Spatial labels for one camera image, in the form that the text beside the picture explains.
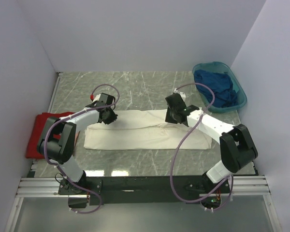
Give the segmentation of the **white t shirt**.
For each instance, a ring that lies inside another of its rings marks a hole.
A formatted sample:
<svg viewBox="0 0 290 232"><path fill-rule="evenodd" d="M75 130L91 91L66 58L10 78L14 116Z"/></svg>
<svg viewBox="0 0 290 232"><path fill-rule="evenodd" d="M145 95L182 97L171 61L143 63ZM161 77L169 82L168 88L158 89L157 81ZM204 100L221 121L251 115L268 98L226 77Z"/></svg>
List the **white t shirt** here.
<svg viewBox="0 0 290 232"><path fill-rule="evenodd" d="M84 148L91 150L176 149L189 127L165 122L166 110L116 111L117 120L89 125Z"/></svg>

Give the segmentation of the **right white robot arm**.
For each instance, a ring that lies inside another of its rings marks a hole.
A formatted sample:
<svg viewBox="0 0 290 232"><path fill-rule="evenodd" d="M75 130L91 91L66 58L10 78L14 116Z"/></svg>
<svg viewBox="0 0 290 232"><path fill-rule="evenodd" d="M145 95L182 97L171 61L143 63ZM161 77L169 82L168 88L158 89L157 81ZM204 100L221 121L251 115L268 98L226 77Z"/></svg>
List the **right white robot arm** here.
<svg viewBox="0 0 290 232"><path fill-rule="evenodd" d="M220 161L202 175L202 186L206 192L215 192L220 181L237 173L258 157L253 139L245 125L228 124L206 114L197 106L186 106L178 93L165 99L166 122L196 128L220 146Z"/></svg>

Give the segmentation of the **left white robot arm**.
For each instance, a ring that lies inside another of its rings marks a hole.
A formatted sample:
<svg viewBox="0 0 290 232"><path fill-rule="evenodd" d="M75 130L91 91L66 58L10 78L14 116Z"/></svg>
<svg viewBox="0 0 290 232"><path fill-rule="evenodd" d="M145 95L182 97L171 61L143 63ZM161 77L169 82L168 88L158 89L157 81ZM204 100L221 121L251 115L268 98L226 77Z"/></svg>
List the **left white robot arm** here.
<svg viewBox="0 0 290 232"><path fill-rule="evenodd" d="M75 194L82 194L87 188L86 173L73 157L76 134L92 124L108 125L116 121L115 102L114 96L102 93L82 111L61 118L51 116L46 120L37 151L71 180L70 189Z"/></svg>

